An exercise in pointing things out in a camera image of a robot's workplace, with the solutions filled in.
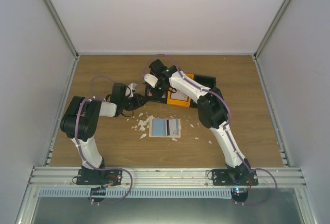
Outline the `black bin with red cards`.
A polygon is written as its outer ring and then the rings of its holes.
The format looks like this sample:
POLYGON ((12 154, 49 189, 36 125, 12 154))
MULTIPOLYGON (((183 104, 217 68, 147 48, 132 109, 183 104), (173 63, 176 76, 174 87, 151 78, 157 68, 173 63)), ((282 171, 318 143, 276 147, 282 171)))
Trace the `black bin with red cards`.
POLYGON ((145 84, 145 97, 148 101, 166 104, 167 95, 162 87, 152 88, 151 85, 145 84))

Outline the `yellow bin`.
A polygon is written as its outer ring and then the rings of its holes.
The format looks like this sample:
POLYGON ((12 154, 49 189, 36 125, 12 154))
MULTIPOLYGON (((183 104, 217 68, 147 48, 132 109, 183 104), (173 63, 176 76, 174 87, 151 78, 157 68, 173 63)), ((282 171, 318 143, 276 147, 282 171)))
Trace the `yellow bin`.
POLYGON ((183 92, 171 87, 167 92, 166 103, 169 105, 195 108, 194 102, 190 97, 188 97, 183 92))

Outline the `beige card holder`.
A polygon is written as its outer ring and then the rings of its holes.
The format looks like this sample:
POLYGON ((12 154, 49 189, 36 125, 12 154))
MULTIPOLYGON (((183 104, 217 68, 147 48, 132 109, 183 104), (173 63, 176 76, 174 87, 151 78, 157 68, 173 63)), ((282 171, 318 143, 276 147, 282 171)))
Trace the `beige card holder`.
POLYGON ((171 137, 166 135, 166 118, 153 118, 150 120, 149 137, 155 138, 181 138, 182 126, 180 121, 180 136, 171 137))

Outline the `black bin with teal cards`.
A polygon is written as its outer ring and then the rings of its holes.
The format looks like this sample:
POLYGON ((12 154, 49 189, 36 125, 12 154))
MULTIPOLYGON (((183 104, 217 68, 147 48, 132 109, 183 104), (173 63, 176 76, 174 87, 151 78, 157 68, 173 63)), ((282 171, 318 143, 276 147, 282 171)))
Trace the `black bin with teal cards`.
POLYGON ((195 74, 193 76, 193 79, 203 85, 203 86, 206 86, 206 87, 209 87, 209 88, 214 88, 216 86, 216 78, 215 77, 212 77, 212 76, 206 76, 206 75, 198 75, 198 74, 195 74))

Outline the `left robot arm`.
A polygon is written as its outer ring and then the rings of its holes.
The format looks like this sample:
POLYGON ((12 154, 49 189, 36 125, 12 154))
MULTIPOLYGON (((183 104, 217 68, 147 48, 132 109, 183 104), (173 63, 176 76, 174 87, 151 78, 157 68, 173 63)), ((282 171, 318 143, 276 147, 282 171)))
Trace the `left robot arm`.
POLYGON ((95 142, 99 117, 118 117, 124 115, 125 111, 133 113, 146 103, 147 98, 136 93, 135 83, 115 83, 112 93, 102 100, 81 96, 72 98, 61 119, 60 129, 78 150, 82 161, 81 175, 88 174, 89 180, 95 185, 106 180, 104 159, 95 142))

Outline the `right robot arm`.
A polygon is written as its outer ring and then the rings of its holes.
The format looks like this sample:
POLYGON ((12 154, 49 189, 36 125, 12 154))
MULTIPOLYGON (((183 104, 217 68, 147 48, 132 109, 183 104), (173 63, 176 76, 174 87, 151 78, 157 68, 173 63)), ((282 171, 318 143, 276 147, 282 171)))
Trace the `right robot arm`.
POLYGON ((228 171, 228 179, 234 185, 242 184, 251 166, 240 151, 230 129, 231 112, 217 87, 209 88, 188 77, 177 66, 166 67, 160 59, 149 65, 150 73, 144 74, 146 84, 154 95, 163 96, 169 89, 184 93, 197 104, 200 123, 214 134, 228 171))

